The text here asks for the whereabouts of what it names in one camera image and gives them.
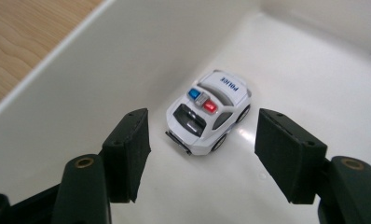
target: blue light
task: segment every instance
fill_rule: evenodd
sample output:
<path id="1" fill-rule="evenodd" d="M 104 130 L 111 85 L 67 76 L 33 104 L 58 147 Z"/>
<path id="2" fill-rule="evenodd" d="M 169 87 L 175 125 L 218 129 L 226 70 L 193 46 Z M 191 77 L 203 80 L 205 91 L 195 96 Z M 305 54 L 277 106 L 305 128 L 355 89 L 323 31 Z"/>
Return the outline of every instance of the blue light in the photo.
<path id="1" fill-rule="evenodd" d="M 200 91 L 195 90 L 194 88 L 189 90 L 188 95 L 193 99 L 197 99 L 200 96 Z"/>

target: wooden table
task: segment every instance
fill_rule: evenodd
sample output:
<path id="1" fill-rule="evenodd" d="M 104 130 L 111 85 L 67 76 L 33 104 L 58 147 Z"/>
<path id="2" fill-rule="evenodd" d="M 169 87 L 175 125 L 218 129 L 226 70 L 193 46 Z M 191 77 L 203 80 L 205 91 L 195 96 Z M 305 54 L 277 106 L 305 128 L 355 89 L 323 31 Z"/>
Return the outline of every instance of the wooden table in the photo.
<path id="1" fill-rule="evenodd" d="M 0 101 L 102 0 L 0 0 Z"/>

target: car rear bumper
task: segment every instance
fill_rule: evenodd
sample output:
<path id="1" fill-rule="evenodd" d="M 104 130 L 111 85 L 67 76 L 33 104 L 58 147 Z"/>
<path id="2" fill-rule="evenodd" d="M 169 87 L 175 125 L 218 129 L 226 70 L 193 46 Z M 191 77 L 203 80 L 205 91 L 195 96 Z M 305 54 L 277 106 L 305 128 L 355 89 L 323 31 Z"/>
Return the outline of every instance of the car rear bumper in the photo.
<path id="1" fill-rule="evenodd" d="M 182 147 L 185 150 L 186 154 L 192 154 L 191 150 L 185 144 L 183 144 L 183 142 L 180 141 L 171 131 L 165 132 L 165 134 L 168 135 L 175 143 L 177 143 L 177 145 Z"/>

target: police text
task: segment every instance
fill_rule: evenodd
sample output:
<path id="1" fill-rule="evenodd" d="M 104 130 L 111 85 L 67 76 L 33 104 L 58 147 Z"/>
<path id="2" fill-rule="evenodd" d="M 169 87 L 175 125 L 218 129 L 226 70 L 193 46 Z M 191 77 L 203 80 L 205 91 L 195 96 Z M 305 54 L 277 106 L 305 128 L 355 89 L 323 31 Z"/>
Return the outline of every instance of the police text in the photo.
<path id="1" fill-rule="evenodd" d="M 229 86 L 229 88 L 231 88 L 233 91 L 237 91 L 239 87 L 237 87 L 235 84 L 233 84 L 231 81 L 229 81 L 227 78 L 225 77 L 222 77 L 221 80 L 222 82 L 224 82 L 226 85 Z"/>

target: police car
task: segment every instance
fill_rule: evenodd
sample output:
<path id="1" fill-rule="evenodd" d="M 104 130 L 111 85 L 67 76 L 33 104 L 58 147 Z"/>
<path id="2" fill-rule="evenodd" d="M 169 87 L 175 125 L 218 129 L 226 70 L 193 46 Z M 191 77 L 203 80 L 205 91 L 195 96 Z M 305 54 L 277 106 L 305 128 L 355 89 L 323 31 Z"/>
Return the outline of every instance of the police car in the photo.
<path id="1" fill-rule="evenodd" d="M 252 93 L 235 75 L 214 70 L 166 111 L 166 134 L 188 155 L 217 150 L 250 110 Z"/>

